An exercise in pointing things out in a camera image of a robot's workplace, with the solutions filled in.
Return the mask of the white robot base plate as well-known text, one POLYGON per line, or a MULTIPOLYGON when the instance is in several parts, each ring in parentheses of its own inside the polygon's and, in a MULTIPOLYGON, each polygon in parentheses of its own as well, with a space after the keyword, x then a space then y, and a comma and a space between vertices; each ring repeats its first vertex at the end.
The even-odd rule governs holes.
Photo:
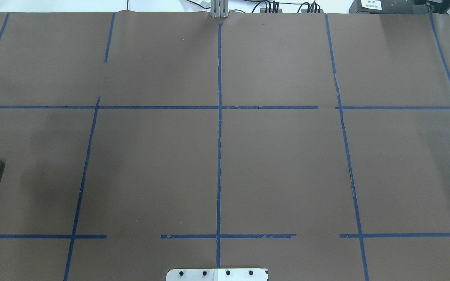
POLYGON ((166 281, 268 281, 267 269, 173 269, 166 274, 166 281))

